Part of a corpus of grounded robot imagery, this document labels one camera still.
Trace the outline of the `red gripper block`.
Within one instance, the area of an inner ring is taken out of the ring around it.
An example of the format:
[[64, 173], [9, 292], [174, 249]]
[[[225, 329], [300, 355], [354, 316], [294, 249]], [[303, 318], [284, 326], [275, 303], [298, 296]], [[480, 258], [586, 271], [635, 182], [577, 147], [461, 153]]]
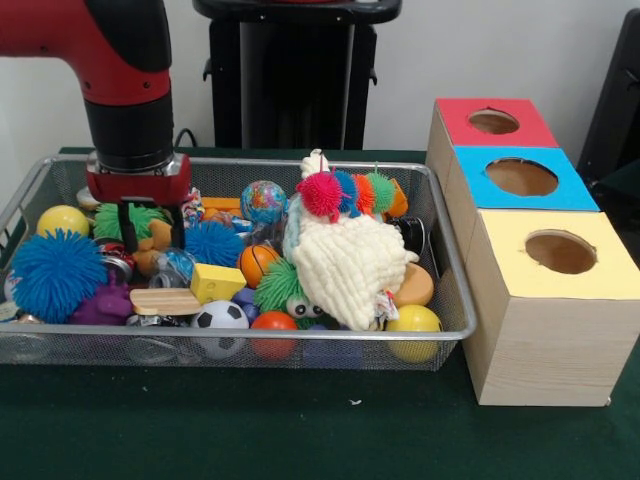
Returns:
[[123, 173], [108, 170], [96, 153], [87, 158], [86, 177], [91, 195], [102, 203], [117, 205], [118, 223], [125, 250], [138, 250], [137, 234], [129, 217], [129, 203], [152, 203], [171, 206], [172, 245], [185, 248], [185, 227], [180, 204], [186, 199], [191, 184], [191, 162], [186, 154], [174, 153], [160, 169]]

